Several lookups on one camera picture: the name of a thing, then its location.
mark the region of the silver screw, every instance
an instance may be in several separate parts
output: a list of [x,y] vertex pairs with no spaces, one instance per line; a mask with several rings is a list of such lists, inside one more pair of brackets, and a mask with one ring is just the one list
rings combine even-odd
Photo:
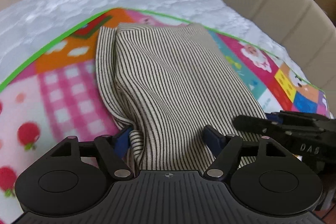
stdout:
[[222,170],[219,169],[210,169],[207,171],[208,176],[211,176],[213,178],[219,178],[221,177],[224,173]]
[[129,170],[126,169],[119,169],[116,172],[114,172],[114,175],[118,178],[126,178],[131,174]]

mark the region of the white mattress cover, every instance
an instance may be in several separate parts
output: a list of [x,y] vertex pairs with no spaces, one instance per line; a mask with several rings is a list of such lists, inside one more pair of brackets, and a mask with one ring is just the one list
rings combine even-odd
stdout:
[[151,10],[226,32],[275,54],[305,78],[284,47],[222,0],[23,0],[0,12],[0,83],[51,40],[115,7]]

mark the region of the play mat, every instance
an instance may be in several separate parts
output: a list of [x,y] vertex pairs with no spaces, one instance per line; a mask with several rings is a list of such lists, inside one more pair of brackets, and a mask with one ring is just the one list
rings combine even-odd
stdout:
[[[189,23],[150,11],[112,9],[51,41],[0,85],[0,224],[11,223],[22,213],[14,192],[18,175],[56,143],[69,135],[92,141],[118,132],[100,100],[94,56],[99,28],[120,22]],[[246,41],[208,31],[265,112],[292,110],[329,117],[325,94],[281,59]]]

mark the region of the striped fabric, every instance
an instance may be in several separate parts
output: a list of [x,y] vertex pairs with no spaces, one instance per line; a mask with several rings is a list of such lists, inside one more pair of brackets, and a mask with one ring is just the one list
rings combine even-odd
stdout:
[[258,140],[236,131],[231,120],[265,114],[201,25],[102,27],[96,76],[117,125],[134,128],[128,164],[139,169],[206,170],[214,160],[202,141],[206,124]]

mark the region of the headboard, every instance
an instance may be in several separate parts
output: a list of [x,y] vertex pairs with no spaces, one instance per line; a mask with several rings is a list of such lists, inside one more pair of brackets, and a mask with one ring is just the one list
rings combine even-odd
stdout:
[[336,114],[336,28],[313,0],[223,0],[283,45]]

